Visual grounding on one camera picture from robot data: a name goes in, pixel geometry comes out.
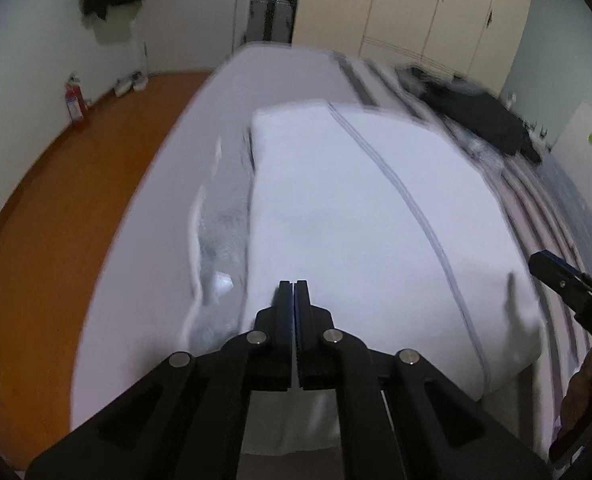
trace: wooden floor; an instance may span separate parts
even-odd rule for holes
[[[0,215],[0,449],[16,468],[69,429],[80,330],[105,254],[156,150],[207,74],[154,76],[64,132]]]

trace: white door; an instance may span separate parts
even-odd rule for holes
[[[214,69],[232,53],[236,0],[145,0],[150,72]]]
[[[438,0],[374,0],[365,36],[420,54]]]
[[[371,0],[298,0],[292,43],[358,56]]]
[[[441,0],[423,57],[466,74],[492,0]]]
[[[492,0],[468,77],[495,95],[503,89],[521,43],[532,0]]]

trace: bed sheet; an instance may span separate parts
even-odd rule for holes
[[[393,70],[329,52],[246,46],[179,118],[116,233],[80,337],[72,428],[173,351],[211,351],[241,329],[245,239],[224,243],[218,229],[248,229],[250,118],[257,108],[313,98],[398,110],[440,128],[485,175],[524,256],[548,248],[585,270],[564,216],[533,168],[521,157],[502,160],[471,142],[458,125],[405,94]],[[201,260],[211,262],[202,276]],[[209,286],[213,270],[233,278],[221,297]],[[518,408],[518,433],[542,450],[567,380],[591,341],[554,294],[535,288],[548,322],[546,351],[523,374],[530,394]],[[220,329],[209,332],[213,316]],[[532,412],[524,409],[530,403]]]

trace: wardrobe door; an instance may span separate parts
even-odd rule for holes
[[[293,44],[358,56],[372,0],[298,0]]]
[[[423,57],[466,74],[492,0],[441,0]]]
[[[420,54],[438,0],[374,0],[365,36]]]
[[[500,94],[521,43],[532,0],[492,0],[468,77]]]

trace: fire extinguisher label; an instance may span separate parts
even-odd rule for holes
[[[81,121],[83,118],[83,110],[80,109],[76,97],[67,98],[67,110],[70,111],[72,121]]]

